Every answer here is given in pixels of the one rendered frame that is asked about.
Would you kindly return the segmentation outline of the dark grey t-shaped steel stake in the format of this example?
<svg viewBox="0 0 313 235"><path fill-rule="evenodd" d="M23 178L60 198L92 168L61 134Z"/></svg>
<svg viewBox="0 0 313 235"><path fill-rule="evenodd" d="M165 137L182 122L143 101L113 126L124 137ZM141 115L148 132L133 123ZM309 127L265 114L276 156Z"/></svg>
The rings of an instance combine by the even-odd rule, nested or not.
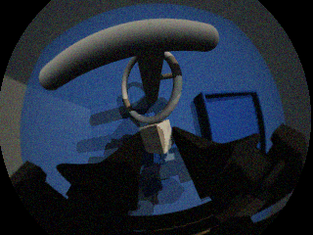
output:
<svg viewBox="0 0 313 235"><path fill-rule="evenodd" d="M77 40L46 63L38 79L43 89L54 91L88 71L136 56L146 99L155 103L159 83L172 78L172 73L161 74L164 52L208 52L214 50L218 42L219 32L215 27L200 21L130 21Z"/></svg>

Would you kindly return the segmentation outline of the blue square tray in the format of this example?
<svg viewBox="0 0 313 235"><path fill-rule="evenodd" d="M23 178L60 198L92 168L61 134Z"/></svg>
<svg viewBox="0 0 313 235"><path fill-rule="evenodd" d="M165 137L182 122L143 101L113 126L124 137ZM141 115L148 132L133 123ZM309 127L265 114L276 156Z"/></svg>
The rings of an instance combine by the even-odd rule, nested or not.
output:
<svg viewBox="0 0 313 235"><path fill-rule="evenodd" d="M266 125L255 90L206 91L196 95L204 140L232 142L261 133L258 148L266 153Z"/></svg>

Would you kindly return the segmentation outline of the grey metal ring with small tab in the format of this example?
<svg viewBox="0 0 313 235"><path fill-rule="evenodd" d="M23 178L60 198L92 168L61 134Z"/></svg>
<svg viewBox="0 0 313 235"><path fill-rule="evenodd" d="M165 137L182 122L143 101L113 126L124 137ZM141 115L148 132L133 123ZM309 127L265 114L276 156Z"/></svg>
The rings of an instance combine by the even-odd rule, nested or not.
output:
<svg viewBox="0 0 313 235"><path fill-rule="evenodd" d="M126 82L128 82L130 71L133 70L133 66L136 66L137 58L130 59L130 62L126 64L124 75L121 79L121 97L122 101L125 103L126 111L131 117L135 118L137 121L148 124L140 128L142 140L144 140L144 145L146 152L165 154L167 150L171 149L175 145L173 141L173 136L171 132L171 126L169 126L168 120L164 120L169 114L175 110L177 103L179 103L181 89L183 89L183 79L181 79L181 68L179 62L177 62L175 56L169 54L169 52L164 52L163 59L168 63L172 71L172 81L173 89L171 97L164 109L161 110L160 114L155 117L141 117L133 110L130 106L128 91L126 91ZM163 121L162 121L163 120Z"/></svg>

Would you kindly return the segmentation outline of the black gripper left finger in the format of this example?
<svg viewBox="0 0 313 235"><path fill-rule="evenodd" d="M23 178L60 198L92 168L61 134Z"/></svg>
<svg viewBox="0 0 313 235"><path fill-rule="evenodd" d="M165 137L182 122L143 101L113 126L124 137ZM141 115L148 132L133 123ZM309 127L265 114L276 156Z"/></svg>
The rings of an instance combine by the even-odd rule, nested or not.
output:
<svg viewBox="0 0 313 235"><path fill-rule="evenodd" d="M103 189L130 211L137 211L142 156L141 132L136 132L120 149L100 164L58 164L67 183Z"/></svg>

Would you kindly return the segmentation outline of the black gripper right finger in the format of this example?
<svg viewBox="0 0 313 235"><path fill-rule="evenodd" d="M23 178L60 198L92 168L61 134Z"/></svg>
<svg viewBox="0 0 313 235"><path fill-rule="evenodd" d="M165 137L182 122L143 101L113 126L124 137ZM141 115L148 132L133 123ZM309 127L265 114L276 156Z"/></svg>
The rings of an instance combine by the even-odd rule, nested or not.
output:
<svg viewBox="0 0 313 235"><path fill-rule="evenodd" d="M211 196L212 188L224 175L231 161L249 152L253 146L258 146L261 133L250 133L249 136L239 140L218 144L173 126L172 136L181 154L181 160L187 166L193 184L199 192L197 195L200 199L206 199L207 196Z"/></svg>

